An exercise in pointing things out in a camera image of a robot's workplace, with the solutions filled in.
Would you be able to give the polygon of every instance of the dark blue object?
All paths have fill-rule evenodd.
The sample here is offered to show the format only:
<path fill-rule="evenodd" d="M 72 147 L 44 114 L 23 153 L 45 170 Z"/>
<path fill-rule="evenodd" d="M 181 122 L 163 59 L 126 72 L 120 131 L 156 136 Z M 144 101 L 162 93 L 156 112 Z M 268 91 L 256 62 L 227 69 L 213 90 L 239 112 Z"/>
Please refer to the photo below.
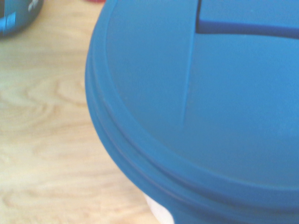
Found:
<path fill-rule="evenodd" d="M 225 2 L 233 12 L 249 1 Z M 254 17 L 236 13 L 230 26 L 247 34 L 202 34 L 198 18 L 214 26 L 227 16 L 216 5 L 108 0 L 86 63 L 94 126 L 176 224 L 298 224 L 299 40 L 284 32 L 298 18 L 281 7 L 290 19 L 274 35 L 247 29 Z M 259 16 L 261 29 L 276 22 Z"/>
<path fill-rule="evenodd" d="M 43 0 L 0 0 L 0 37 L 28 26 L 39 14 Z"/>

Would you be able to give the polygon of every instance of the blue plastic lid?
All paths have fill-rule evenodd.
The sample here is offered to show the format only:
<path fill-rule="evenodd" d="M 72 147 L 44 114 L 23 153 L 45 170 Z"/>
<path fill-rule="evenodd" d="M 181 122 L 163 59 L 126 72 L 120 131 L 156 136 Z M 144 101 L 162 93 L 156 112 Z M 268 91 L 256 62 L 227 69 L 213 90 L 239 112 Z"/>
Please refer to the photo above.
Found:
<path fill-rule="evenodd" d="M 295 8 L 106 2 L 86 63 L 90 114 L 115 163 L 176 224 L 299 223 Z"/>

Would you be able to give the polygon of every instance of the table surface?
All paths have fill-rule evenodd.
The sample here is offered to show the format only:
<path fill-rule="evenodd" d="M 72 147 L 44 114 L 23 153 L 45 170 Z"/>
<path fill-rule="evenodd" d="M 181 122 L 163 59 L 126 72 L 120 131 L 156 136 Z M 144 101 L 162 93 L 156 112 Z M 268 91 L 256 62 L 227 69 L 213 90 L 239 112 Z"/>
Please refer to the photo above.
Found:
<path fill-rule="evenodd" d="M 0 40 L 0 223 L 158 224 L 89 117 L 84 70 L 102 4 L 45 0 Z"/>

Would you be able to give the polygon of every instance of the blue container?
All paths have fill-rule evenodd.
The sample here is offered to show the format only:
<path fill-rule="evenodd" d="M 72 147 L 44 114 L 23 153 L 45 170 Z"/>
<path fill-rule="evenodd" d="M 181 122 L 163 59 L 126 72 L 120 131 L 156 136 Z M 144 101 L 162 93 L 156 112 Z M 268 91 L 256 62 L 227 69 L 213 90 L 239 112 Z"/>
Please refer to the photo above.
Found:
<path fill-rule="evenodd" d="M 42 6 L 43 0 L 0 0 L 0 37 L 28 26 Z"/>
<path fill-rule="evenodd" d="M 108 153 L 176 224 L 299 223 L 299 2 L 108 0 L 86 63 Z"/>

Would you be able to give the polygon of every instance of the light wooden surface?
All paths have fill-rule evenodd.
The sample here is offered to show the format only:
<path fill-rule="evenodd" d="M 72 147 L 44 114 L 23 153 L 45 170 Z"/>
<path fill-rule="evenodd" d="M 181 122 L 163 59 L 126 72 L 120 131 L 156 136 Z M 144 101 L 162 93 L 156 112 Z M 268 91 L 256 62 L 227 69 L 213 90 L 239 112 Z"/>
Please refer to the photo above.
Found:
<path fill-rule="evenodd" d="M 91 123 L 85 58 L 102 8 L 45 0 L 0 40 L 0 224 L 158 224 Z"/>

